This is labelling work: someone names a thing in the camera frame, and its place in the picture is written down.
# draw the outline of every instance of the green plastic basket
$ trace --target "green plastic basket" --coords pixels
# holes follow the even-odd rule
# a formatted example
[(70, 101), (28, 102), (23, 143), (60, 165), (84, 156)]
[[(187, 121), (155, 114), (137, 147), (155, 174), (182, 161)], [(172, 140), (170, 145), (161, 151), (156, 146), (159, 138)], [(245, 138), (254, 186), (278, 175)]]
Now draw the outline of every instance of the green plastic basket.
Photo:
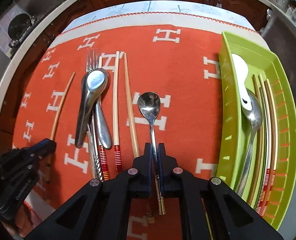
[[(273, 190), (264, 218), (278, 229), (288, 208), (296, 179), (296, 109), (293, 95), (285, 71), (279, 58), (273, 52), (243, 37), (229, 32), (222, 33), (223, 41), (219, 54), (222, 92), (223, 92), (223, 128), (221, 148), (216, 176), (234, 188), (239, 178), (242, 160), (245, 157), (250, 136), (250, 124), (242, 114), (235, 67), (231, 54), (241, 56), (248, 65), (246, 87), (255, 92), (252, 75), (258, 81), (258, 75), (268, 78), (272, 85), (278, 119), (277, 168)], [(257, 138), (253, 153), (256, 152)], [(252, 164), (245, 191), (247, 199), (254, 171), (256, 154)], [(261, 174), (257, 182), (252, 206), (254, 206), (260, 187)]]

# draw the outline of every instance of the white ceramic spoon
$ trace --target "white ceramic spoon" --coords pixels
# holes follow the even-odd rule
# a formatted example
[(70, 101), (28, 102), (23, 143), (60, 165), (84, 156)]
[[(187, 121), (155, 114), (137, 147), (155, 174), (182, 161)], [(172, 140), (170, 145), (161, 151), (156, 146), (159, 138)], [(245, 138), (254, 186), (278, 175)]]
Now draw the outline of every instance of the white ceramic spoon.
[(245, 87), (245, 80), (248, 74), (248, 66), (246, 62), (242, 59), (242, 57), (240, 57), (239, 55), (236, 55), (236, 54), (231, 54), (231, 55), (233, 57), (233, 62), (235, 65), (239, 96), (240, 96), (240, 104), (243, 108), (247, 109), (248, 111), (251, 111), (252, 104)]

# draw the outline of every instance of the scalloped red trim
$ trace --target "scalloped red trim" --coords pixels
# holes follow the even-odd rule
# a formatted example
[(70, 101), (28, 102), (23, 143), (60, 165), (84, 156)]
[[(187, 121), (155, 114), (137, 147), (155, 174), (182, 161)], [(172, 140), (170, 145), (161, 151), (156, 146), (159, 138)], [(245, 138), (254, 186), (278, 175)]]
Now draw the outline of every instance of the scalloped red trim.
[(139, 13), (127, 13), (127, 14), (121, 14), (121, 15), (115, 15), (115, 16), (110, 16), (110, 17), (106, 17), (106, 18), (103, 18), (103, 19), (99, 19), (99, 20), (95, 20), (95, 21), (91, 21), (91, 22), (88, 22), (88, 23), (85, 23), (85, 24), (82, 24), (82, 25), (79, 25), (77, 27), (74, 27), (70, 30), (67, 30), (65, 32), (62, 32), (60, 33), (58, 36), (60, 35), (63, 35), (69, 31), (72, 31), (72, 30), (75, 30), (77, 28), (80, 28), (80, 27), (83, 27), (83, 26), (86, 26), (86, 25), (89, 25), (91, 23), (95, 23), (95, 22), (99, 22), (99, 21), (103, 21), (103, 20), (107, 20), (107, 19), (112, 19), (112, 18), (117, 18), (117, 17), (123, 17), (123, 16), (129, 16), (129, 15), (140, 15), (140, 14), (153, 14), (153, 13), (160, 13), (160, 14), (164, 14), (164, 13), (167, 13), (167, 14), (181, 14), (181, 15), (188, 15), (188, 16), (194, 16), (194, 17), (199, 17), (199, 18), (204, 18), (204, 19), (208, 19), (208, 20), (212, 20), (212, 21), (216, 21), (216, 22), (220, 22), (220, 23), (224, 23), (224, 24), (228, 24), (228, 25), (231, 25), (231, 26), (234, 26), (234, 27), (238, 27), (238, 28), (242, 28), (244, 30), (248, 30), (248, 31), (251, 31), (253, 33), (258, 33), (257, 31), (254, 31), (250, 28), (247, 28), (247, 27), (243, 27), (243, 26), (240, 26), (240, 25), (237, 25), (237, 24), (234, 24), (234, 23), (229, 23), (229, 22), (225, 22), (225, 21), (222, 21), (222, 20), (217, 20), (217, 19), (213, 19), (213, 18), (209, 18), (209, 17), (205, 17), (205, 16), (200, 16), (200, 15), (193, 15), (193, 14), (189, 14), (189, 13), (177, 13), (177, 12), (139, 12)]

